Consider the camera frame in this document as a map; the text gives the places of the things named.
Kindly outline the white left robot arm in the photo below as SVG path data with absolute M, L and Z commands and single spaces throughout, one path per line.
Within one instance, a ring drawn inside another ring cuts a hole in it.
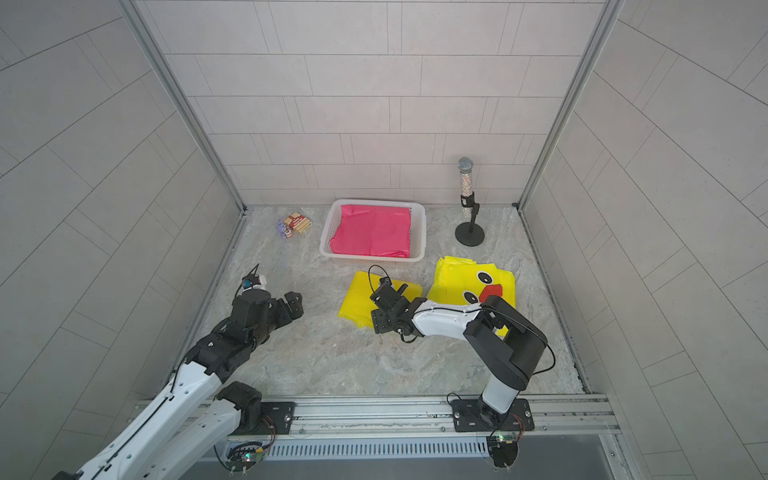
M 302 317 L 302 297 L 263 289 L 239 293 L 232 311 L 184 355 L 169 383 L 107 447 L 58 479 L 177 479 L 229 435 L 290 430 L 292 404 L 276 408 L 231 381 L 270 334 Z

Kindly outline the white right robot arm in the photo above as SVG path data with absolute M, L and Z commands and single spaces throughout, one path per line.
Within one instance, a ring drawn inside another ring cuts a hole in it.
M 379 281 L 371 295 L 374 331 L 395 332 L 406 343 L 431 336 L 468 342 L 491 373 L 478 400 L 478 415 L 490 426 L 501 425 L 519 393 L 542 372 L 539 362 L 551 350 L 546 335 L 497 295 L 459 306 L 424 297 L 409 300 L 405 289 L 394 288 L 387 278 Z

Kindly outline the plain yellow raincoat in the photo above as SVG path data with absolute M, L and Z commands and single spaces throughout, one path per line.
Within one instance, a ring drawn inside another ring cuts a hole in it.
M 358 328 L 373 328 L 372 312 L 376 306 L 370 299 L 373 293 L 371 287 L 377 288 L 380 280 L 379 275 L 371 274 L 371 278 L 368 278 L 365 271 L 357 271 L 341 304 L 338 316 L 353 322 Z

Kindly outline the pink raincoat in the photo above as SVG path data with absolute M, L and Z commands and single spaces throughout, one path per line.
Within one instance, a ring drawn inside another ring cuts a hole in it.
M 409 208 L 347 204 L 341 207 L 330 250 L 334 254 L 408 258 L 410 232 Z

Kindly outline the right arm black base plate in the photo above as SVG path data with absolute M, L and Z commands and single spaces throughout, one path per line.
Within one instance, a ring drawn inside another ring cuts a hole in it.
M 448 399 L 448 404 L 452 409 L 454 429 L 458 433 L 529 432 L 535 429 L 529 402 L 520 397 L 513 401 L 505 414 L 482 406 L 479 397 L 454 396 Z

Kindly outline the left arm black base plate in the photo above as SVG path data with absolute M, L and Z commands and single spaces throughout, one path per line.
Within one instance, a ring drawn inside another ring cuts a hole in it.
M 235 435 L 270 436 L 287 435 L 295 415 L 296 403 L 289 401 L 261 401 L 259 408 L 249 407 Z

